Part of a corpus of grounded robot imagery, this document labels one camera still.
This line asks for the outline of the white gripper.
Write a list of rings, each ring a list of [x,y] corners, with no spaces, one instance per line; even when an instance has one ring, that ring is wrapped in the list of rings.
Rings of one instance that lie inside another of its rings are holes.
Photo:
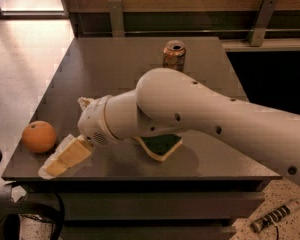
[[[106,122],[105,111],[110,98],[107,95],[99,99],[80,97],[77,100],[82,110],[78,121],[81,135],[74,137],[69,134],[60,142],[55,152],[39,169],[38,175],[41,178],[56,178],[82,163],[92,155],[93,146],[105,147],[118,143]]]

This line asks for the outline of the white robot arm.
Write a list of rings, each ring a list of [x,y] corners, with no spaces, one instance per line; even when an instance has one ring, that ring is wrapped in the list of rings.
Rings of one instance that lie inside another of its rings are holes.
[[[80,135],[67,136],[39,169],[55,178],[97,146],[179,131],[206,133],[300,186],[300,115],[232,99],[168,68],[145,73],[132,91],[81,97]]]

